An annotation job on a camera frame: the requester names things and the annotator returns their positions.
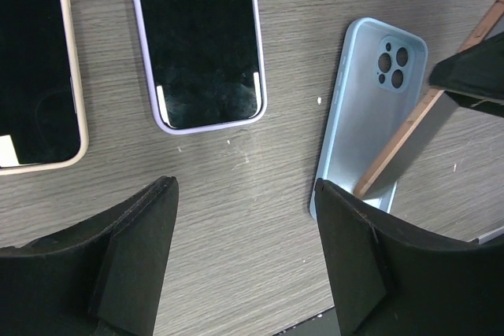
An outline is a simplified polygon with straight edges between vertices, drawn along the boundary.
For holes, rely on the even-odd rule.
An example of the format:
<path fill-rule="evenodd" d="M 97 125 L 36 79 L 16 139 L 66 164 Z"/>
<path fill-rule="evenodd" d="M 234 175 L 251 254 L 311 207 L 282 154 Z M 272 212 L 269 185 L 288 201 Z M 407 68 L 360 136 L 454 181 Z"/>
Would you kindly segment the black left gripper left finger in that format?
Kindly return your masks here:
<path fill-rule="evenodd" d="M 162 176 L 104 212 L 1 250 L 4 335 L 151 335 L 179 185 Z"/>

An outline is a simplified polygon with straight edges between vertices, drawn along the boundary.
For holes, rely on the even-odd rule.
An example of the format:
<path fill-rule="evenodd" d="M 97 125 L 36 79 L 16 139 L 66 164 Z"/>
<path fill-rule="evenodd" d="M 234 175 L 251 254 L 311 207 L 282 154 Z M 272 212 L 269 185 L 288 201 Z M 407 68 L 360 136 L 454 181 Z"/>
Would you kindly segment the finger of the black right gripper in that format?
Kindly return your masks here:
<path fill-rule="evenodd" d="M 503 34 L 439 62 L 428 83 L 458 106 L 503 117 Z"/>

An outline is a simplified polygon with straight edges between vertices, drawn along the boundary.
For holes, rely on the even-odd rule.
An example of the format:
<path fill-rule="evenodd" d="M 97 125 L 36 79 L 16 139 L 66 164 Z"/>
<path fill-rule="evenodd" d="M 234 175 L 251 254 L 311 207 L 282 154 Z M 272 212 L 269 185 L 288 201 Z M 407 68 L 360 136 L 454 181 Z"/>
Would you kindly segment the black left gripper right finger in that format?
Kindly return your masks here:
<path fill-rule="evenodd" d="M 324 179 L 315 204 L 341 334 L 502 334 L 503 235 L 448 238 Z"/>

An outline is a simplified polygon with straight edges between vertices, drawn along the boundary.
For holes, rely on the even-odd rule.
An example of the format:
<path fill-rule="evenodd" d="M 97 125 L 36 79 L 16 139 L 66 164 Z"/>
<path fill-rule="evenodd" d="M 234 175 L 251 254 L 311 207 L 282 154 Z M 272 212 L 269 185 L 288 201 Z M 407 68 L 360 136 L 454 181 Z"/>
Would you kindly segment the black gold smartphone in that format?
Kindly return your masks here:
<path fill-rule="evenodd" d="M 457 54 L 500 32 L 503 34 L 503 0 L 495 0 Z M 426 95 L 359 179 L 353 195 L 375 197 L 397 181 L 459 107 L 444 90 L 429 85 Z"/>

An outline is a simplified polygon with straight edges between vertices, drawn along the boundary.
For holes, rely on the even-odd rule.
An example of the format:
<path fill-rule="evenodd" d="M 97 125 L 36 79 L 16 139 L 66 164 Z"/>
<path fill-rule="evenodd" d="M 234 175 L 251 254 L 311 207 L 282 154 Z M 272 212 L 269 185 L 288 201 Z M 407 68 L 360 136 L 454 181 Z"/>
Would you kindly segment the light blue phone case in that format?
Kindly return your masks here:
<path fill-rule="evenodd" d="M 343 42 L 316 179 L 351 193 L 418 102 L 428 48 L 383 21 L 353 21 Z"/>

